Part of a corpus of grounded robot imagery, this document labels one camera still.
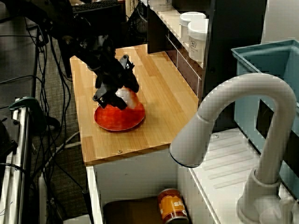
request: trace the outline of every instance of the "white faucet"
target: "white faucet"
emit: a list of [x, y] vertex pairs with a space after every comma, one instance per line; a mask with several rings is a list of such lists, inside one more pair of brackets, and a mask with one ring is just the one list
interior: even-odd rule
[[299, 211], [299, 205], [292, 197], [280, 199], [278, 196], [279, 171], [297, 104], [293, 90], [280, 78], [252, 73], [218, 85], [205, 97], [197, 113], [173, 140], [170, 154], [185, 167], [199, 166], [206, 155], [213, 126], [221, 111], [238, 98], [249, 95], [272, 98], [275, 111], [258, 167], [251, 171], [237, 203], [237, 214], [246, 224], [299, 224], [299, 212], [295, 212]]

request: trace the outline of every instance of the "keyboard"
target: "keyboard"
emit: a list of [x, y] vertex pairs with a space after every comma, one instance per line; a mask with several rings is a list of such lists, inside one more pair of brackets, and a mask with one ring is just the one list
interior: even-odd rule
[[73, 13], [84, 13], [99, 9], [108, 9], [112, 7], [119, 7], [120, 4], [117, 0], [102, 0], [83, 5], [73, 6]]

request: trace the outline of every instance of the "wooden countertop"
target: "wooden countertop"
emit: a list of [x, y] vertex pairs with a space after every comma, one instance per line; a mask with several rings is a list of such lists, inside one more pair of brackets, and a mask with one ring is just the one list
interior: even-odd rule
[[109, 132], [93, 119], [96, 75], [75, 56], [71, 58], [78, 124], [85, 165], [96, 165], [159, 150], [169, 145], [197, 111], [198, 98], [165, 52], [147, 54], [147, 45], [116, 50], [129, 55], [140, 85], [137, 93], [145, 118], [136, 128]]

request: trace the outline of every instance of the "jar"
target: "jar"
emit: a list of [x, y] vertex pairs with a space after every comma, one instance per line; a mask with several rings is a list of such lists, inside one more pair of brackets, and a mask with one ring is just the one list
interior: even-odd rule
[[209, 19], [196, 20], [188, 24], [189, 57], [200, 63], [205, 58], [208, 25]]
[[172, 9], [172, 0], [149, 0], [149, 7], [155, 12], [169, 11]]
[[181, 40], [185, 43], [189, 43], [189, 35], [187, 30], [188, 24], [191, 21], [202, 20], [205, 18], [205, 14], [198, 12], [188, 12], [181, 14], [179, 17], [179, 24], [181, 26]]
[[158, 206], [163, 224], [189, 224], [180, 192], [177, 189], [165, 189], [158, 195]]

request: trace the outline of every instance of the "container lid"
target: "container lid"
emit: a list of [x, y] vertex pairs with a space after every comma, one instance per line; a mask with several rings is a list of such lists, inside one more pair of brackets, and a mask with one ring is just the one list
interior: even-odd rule
[[205, 41], [209, 19], [196, 20], [188, 24], [188, 35], [196, 40]]
[[205, 19], [205, 18], [206, 18], [206, 15], [203, 13], [198, 13], [198, 12], [183, 13], [179, 16], [179, 24], [186, 27], [186, 26], [188, 26], [188, 23], [193, 20], [200, 20], [200, 19]]

